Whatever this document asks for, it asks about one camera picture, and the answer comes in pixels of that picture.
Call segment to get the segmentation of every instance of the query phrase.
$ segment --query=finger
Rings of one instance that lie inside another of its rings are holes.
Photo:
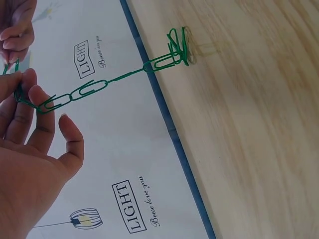
[[[12,66],[13,64],[9,63],[8,68],[6,69],[6,72],[9,72]]]
[[[49,99],[49,96],[41,89],[40,86],[34,86],[29,91],[29,97],[31,102],[38,106],[42,102]],[[39,152],[47,154],[52,144],[55,132],[55,120],[54,111],[42,115],[36,113],[36,127],[32,133],[27,145],[36,148]]]
[[[8,27],[0,34],[0,41],[5,41],[10,37],[20,37],[29,27],[29,22],[20,21],[18,24]]]
[[[22,50],[22,51],[12,51],[9,54],[9,62],[10,64],[13,64],[16,62],[16,60],[19,58],[20,62],[22,62],[25,59],[25,56],[28,53],[29,48]]]
[[[0,76],[0,103],[14,92],[21,81],[22,73],[20,71]]]
[[[32,86],[36,84],[36,73],[33,69],[26,70],[22,75],[22,90],[25,98],[28,100],[28,93]],[[4,139],[16,144],[23,144],[29,133],[32,118],[33,108],[24,104],[18,103],[13,119],[9,124]]]
[[[0,57],[3,60],[3,63],[6,65],[9,62],[9,52],[2,48],[2,44],[0,44]]]
[[[64,165],[67,178],[72,178],[82,167],[84,159],[84,140],[82,133],[67,116],[61,116],[59,120],[60,130],[66,140],[66,154],[59,158]]]
[[[20,37],[10,37],[3,42],[3,48],[11,51],[22,51],[27,49],[34,41],[32,25]]]
[[[0,139],[3,139],[4,134],[12,121],[16,109],[16,100],[11,94],[0,105]]]

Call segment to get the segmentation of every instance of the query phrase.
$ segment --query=table surface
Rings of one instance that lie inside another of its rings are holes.
[[[128,0],[219,239],[319,238],[319,1]]]

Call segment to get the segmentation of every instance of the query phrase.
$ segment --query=blue border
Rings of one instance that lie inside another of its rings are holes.
[[[132,16],[131,11],[130,11],[130,8],[129,8],[126,0],[120,0],[120,3],[122,5],[124,14],[126,16],[126,19],[128,21],[129,27],[131,29],[133,38],[134,38],[134,40],[136,42],[136,45],[137,45],[137,47],[139,49],[141,58],[142,58],[143,62],[147,62],[147,61],[149,61],[149,57],[148,57],[148,55],[146,53],[145,47],[143,45],[141,36],[140,36],[139,31],[138,31],[138,29],[136,27],[136,24],[134,22],[133,16]],[[163,96],[163,94],[161,92],[161,89],[160,89],[159,83],[157,81],[156,75],[155,75],[155,73],[147,73],[147,74],[148,74],[152,89],[154,91],[155,98],[156,98],[156,100],[158,102],[159,109],[160,109],[161,114],[162,114],[162,116],[164,118],[164,121],[166,123],[167,130],[168,130],[168,132],[170,134],[170,137],[171,137],[171,139],[173,141],[173,144],[174,144],[174,147],[176,149],[177,155],[179,157],[180,163],[181,163],[181,165],[183,167],[183,171],[184,171],[185,176],[187,178],[190,190],[191,190],[191,192],[193,194],[195,203],[197,205],[197,208],[199,210],[199,213],[200,213],[200,216],[202,218],[203,224],[205,226],[207,235],[208,235],[209,239],[216,239],[216,235],[215,235],[215,232],[214,232],[213,227],[211,225],[211,222],[209,220],[209,217],[208,217],[208,214],[207,214],[207,210],[205,209],[204,202],[203,202],[202,197],[201,197],[201,195],[199,193],[196,181],[194,179],[194,175],[193,175],[193,173],[191,171],[191,168],[190,168],[190,165],[188,163],[187,157],[185,155],[183,146],[182,146],[182,144],[180,142],[180,139],[179,139],[179,136],[177,134],[174,122],[173,122],[173,120],[172,120],[172,118],[170,116],[167,104],[166,104],[164,96]]]

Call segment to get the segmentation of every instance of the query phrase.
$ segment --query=paper clip chain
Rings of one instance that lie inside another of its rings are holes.
[[[29,101],[25,97],[25,95],[23,94],[21,84],[19,84],[18,88],[14,92],[15,100],[18,103],[22,102],[24,104],[27,104],[27,105],[35,108],[41,114],[47,114],[51,111],[54,111],[54,110],[56,110],[64,105],[72,102],[72,101],[77,101],[77,100],[80,100],[84,97],[92,95],[94,93],[97,93],[97,92],[103,90],[104,88],[106,88],[108,86],[108,84],[111,82],[121,80],[123,78],[131,76],[131,75],[136,74],[138,72],[144,71],[146,73],[153,73],[153,72],[160,71],[160,70],[163,70],[163,69],[166,69],[169,67],[173,67],[175,65],[180,64],[181,62],[184,62],[184,64],[186,66],[189,66],[189,63],[188,63],[189,51],[188,51],[187,40],[185,37],[185,31],[186,31],[185,27],[182,27],[182,29],[181,29],[182,41],[181,41],[181,45],[180,45],[177,30],[175,28],[172,28],[169,31],[169,33],[167,34],[167,37],[169,39],[169,43],[168,43],[169,53],[145,62],[143,64],[143,67],[136,70],[136,71],[128,72],[126,74],[123,74],[123,75],[116,77],[116,78],[109,80],[109,81],[107,81],[107,80],[99,80],[99,81],[91,80],[91,81],[85,83],[84,85],[80,86],[79,88],[75,89],[71,93],[67,93],[67,94],[64,94],[61,96],[54,95],[38,106],[34,105],[31,101]],[[6,74],[6,72],[8,70],[8,66],[9,66],[8,64],[5,66],[4,71],[3,71],[3,75]],[[15,71],[18,71],[18,70],[19,70],[19,59],[17,59],[17,61],[15,63]],[[98,89],[85,90],[89,87],[97,86],[98,84],[100,85],[100,88],[98,88]],[[61,99],[61,98],[66,98],[65,103],[61,103],[61,104],[57,104],[55,106],[52,106],[54,101]]]

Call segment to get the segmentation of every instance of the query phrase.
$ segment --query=light bulb illustration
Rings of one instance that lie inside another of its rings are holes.
[[[68,222],[37,226],[34,228],[51,227],[68,223],[71,223],[77,229],[83,230],[98,228],[103,224],[100,214],[95,208],[86,208],[73,212]]]

